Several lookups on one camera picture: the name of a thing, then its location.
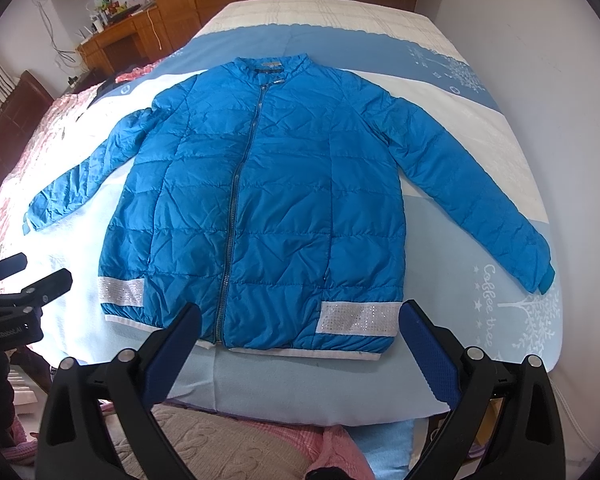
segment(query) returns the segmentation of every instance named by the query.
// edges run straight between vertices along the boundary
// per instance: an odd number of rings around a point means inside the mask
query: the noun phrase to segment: quilted puffer jacket
[[[306,55],[238,58],[161,92],[33,199],[30,225],[133,156],[100,257],[109,320],[165,327],[192,301],[210,344],[378,358],[403,300],[398,168],[526,290],[554,277],[544,238],[440,124]]]

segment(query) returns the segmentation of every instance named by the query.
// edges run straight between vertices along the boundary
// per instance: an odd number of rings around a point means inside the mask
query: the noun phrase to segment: silver bolt
[[[65,357],[62,359],[62,361],[60,361],[60,367],[62,370],[68,370],[73,365],[75,365],[75,359],[73,357]]]
[[[466,354],[473,359],[474,361],[479,361],[484,357],[484,352],[480,350],[477,346],[472,346],[466,351]]]
[[[532,365],[533,368],[539,368],[542,366],[542,359],[537,355],[531,354],[526,358],[526,360],[529,361],[529,364]]]
[[[131,348],[125,348],[118,353],[118,361],[123,363],[128,363],[134,357],[136,357],[136,351]]]

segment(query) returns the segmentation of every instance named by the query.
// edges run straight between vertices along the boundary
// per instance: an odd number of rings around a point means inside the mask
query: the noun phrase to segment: wooden desk
[[[158,7],[105,28],[76,50],[89,69],[99,69],[107,77],[132,64],[153,63],[173,52]]]

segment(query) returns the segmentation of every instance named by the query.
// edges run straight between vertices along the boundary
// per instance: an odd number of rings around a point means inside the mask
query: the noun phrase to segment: jacket sleeve
[[[87,159],[40,191],[29,204],[25,215],[25,234],[29,232],[29,225],[35,231],[40,231],[76,211],[95,195],[111,173],[138,153],[146,134],[177,109],[195,78],[193,76],[159,93],[150,108],[137,110],[122,118],[113,127],[107,140]]]
[[[350,104],[416,186],[480,242],[528,292],[555,272],[549,245],[462,145],[419,106],[343,73]]]

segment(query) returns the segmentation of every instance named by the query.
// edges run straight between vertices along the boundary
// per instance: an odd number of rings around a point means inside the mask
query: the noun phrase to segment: brown leather headboard
[[[15,90],[0,108],[0,185],[20,160],[53,98],[29,72],[20,76]]]

